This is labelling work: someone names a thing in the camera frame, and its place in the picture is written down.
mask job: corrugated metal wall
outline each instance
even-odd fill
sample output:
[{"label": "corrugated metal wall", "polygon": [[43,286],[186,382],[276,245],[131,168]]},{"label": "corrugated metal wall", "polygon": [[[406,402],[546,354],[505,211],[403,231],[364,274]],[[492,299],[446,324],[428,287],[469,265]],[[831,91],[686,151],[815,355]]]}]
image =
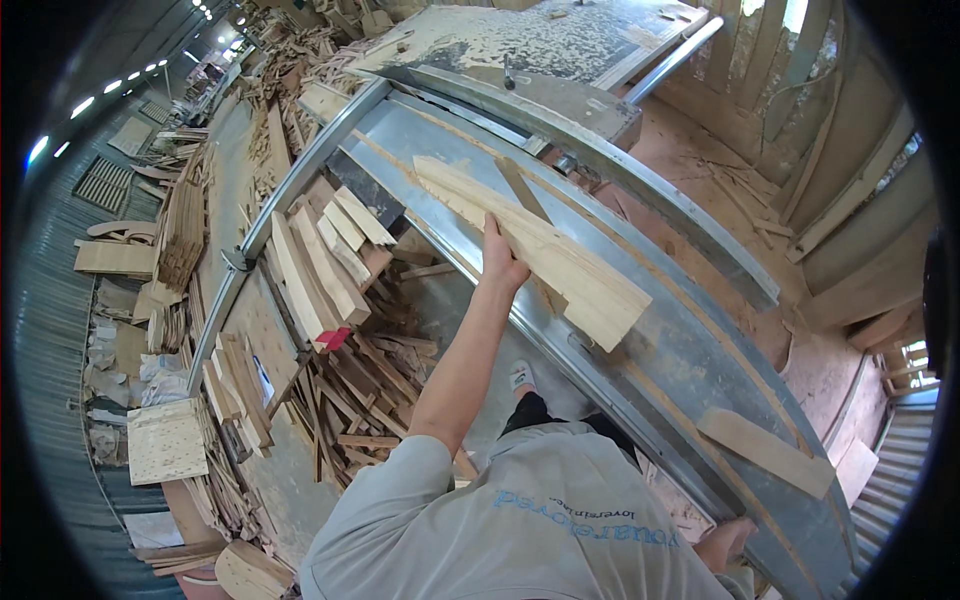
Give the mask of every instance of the corrugated metal wall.
[{"label": "corrugated metal wall", "polygon": [[[74,239],[86,239],[91,225],[113,220],[154,221],[158,201],[136,187],[119,215],[72,195],[78,179],[97,155],[119,165],[130,160],[107,144],[131,116],[158,123],[138,112],[145,100],[169,107],[165,94],[149,87],[140,97],[117,101],[86,139],[73,140],[67,152],[49,161],[46,181],[31,198],[36,216],[26,234],[15,281],[18,305],[14,332],[14,368],[25,435],[33,449],[39,479],[63,519],[68,535],[111,597],[183,598],[173,577],[153,571],[128,551],[130,538],[111,513],[90,469],[81,416],[68,400],[80,392],[87,318],[93,276],[73,271]],[[160,486],[134,488],[125,468],[99,468],[105,489],[119,514],[167,510]]]},{"label": "corrugated metal wall", "polygon": [[851,510],[860,548],[853,574],[833,595],[845,598],[866,575],[913,494],[933,430],[937,392],[905,396],[894,408],[880,462]]}]

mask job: ceiling light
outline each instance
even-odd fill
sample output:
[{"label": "ceiling light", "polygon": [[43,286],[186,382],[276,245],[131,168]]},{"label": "ceiling light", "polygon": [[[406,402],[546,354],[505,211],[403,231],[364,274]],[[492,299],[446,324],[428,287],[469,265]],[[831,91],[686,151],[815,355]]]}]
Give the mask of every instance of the ceiling light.
[{"label": "ceiling light", "polygon": [[44,135],[39,139],[34,148],[30,151],[30,156],[27,158],[27,164],[30,164],[34,161],[37,155],[43,152],[43,149],[47,147],[47,142],[50,140],[49,135]]},{"label": "ceiling light", "polygon": [[77,115],[83,112],[84,110],[86,110],[86,108],[89,107],[91,104],[93,104],[93,96],[90,96],[89,98],[81,102],[79,105],[77,105],[77,107],[73,109],[73,114],[70,115],[70,118],[76,119]]}]

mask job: saw table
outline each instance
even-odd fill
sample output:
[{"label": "saw table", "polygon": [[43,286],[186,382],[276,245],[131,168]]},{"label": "saw table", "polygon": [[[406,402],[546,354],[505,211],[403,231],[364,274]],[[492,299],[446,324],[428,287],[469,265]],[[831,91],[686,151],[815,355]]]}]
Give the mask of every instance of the saw table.
[{"label": "saw table", "polygon": [[[256,258],[269,237],[271,212],[288,209],[327,166],[363,202],[376,205],[383,225],[406,219],[476,283],[482,236],[416,183],[413,157],[456,164],[510,199],[516,196],[494,159],[512,159],[555,227],[653,299],[609,354],[554,315],[530,282],[516,296],[512,324],[707,514],[718,521],[747,515],[757,523],[747,556],[785,598],[831,596],[857,555],[837,480],[823,500],[814,499],[696,429],[707,408],[724,408],[807,456],[827,458],[797,400],[669,256],[524,148],[533,137],[545,139],[654,208],[760,309],[777,301],[772,278],[699,206],[617,148],[612,135],[465,73],[418,64],[403,83],[373,76],[298,158],[239,253]],[[201,357],[209,355],[245,277],[243,269],[228,269],[199,343]],[[191,383],[197,387],[199,379]]]}]

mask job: person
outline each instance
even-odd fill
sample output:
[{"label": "person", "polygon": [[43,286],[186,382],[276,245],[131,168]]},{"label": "person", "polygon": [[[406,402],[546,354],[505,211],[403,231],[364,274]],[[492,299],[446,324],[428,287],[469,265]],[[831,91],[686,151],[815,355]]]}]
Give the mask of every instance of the person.
[{"label": "person", "polygon": [[483,274],[409,435],[347,487],[301,564],[303,598],[754,597],[749,567],[727,567],[754,524],[739,518],[691,547],[626,437],[601,417],[549,417],[525,362],[509,373],[519,402],[489,465],[453,489],[452,457],[529,275],[487,215]]}]

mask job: grey t-shirt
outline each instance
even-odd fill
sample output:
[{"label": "grey t-shirt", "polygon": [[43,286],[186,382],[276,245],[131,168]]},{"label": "grey t-shirt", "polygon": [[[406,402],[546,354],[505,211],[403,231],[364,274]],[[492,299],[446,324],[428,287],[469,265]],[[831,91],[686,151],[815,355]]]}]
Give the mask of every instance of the grey t-shirt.
[{"label": "grey t-shirt", "polygon": [[429,436],[360,469],[300,567],[304,599],[745,597],[585,423],[513,431],[447,492],[451,473]]}]

